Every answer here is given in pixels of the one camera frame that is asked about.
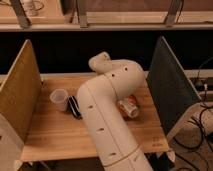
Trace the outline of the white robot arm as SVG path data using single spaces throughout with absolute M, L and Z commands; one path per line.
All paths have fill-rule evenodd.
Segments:
M 77 102 L 105 171 L 153 171 L 116 106 L 143 84 L 142 67 L 111 60 L 107 52 L 92 57 L 89 66 L 98 76 L 79 87 Z

